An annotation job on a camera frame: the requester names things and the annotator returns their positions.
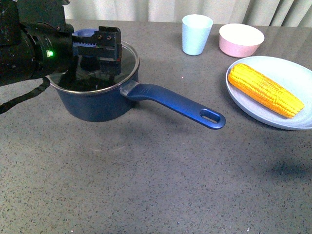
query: green led light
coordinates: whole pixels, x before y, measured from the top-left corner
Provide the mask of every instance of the green led light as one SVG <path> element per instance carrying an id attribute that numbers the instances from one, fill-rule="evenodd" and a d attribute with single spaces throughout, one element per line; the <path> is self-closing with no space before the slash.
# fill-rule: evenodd
<path id="1" fill-rule="evenodd" d="M 47 57 L 52 57 L 54 55 L 53 51 L 47 50 Z"/>

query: gray countertop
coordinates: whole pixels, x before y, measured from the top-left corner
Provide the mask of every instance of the gray countertop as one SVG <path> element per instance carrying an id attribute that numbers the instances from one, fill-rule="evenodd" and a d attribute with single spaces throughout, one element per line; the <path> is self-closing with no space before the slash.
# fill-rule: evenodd
<path id="1" fill-rule="evenodd" d="M 1 233 L 312 233 L 312 132 L 265 125 L 234 103 L 225 73 L 237 59 L 218 47 L 221 25 L 192 57 L 181 50 L 178 23 L 68 22 L 75 30 L 119 27 L 140 56 L 140 82 L 227 123 L 210 130 L 151 101 L 86 122 L 49 87 L 0 116 Z M 266 39 L 254 55 L 312 70 L 312 29 L 258 28 Z M 0 87 L 0 100 L 39 83 Z"/>

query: plastic cup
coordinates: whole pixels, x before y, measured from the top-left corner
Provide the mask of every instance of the plastic cup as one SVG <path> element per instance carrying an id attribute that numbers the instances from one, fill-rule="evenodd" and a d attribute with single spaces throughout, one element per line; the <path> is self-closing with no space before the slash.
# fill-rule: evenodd
<path id="1" fill-rule="evenodd" d="M 188 55 L 200 55 L 207 42 L 213 20 L 203 15 L 187 15 L 182 19 L 182 49 Z"/>

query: pink bowl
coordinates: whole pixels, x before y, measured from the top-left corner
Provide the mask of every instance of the pink bowl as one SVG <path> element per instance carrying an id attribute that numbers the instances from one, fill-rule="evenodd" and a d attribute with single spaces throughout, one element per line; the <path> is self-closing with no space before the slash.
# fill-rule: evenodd
<path id="1" fill-rule="evenodd" d="M 235 58 L 244 58 L 254 54 L 264 41 L 264 35 L 258 29 L 240 23 L 230 23 L 219 30 L 221 51 Z"/>

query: toy corn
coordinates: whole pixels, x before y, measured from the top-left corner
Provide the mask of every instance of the toy corn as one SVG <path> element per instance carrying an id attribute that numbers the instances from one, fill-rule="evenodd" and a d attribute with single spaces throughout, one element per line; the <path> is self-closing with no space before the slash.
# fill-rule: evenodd
<path id="1" fill-rule="evenodd" d="M 292 118 L 304 108 L 303 102 L 295 95 L 246 64 L 236 64 L 228 80 L 257 102 L 284 117 Z"/>

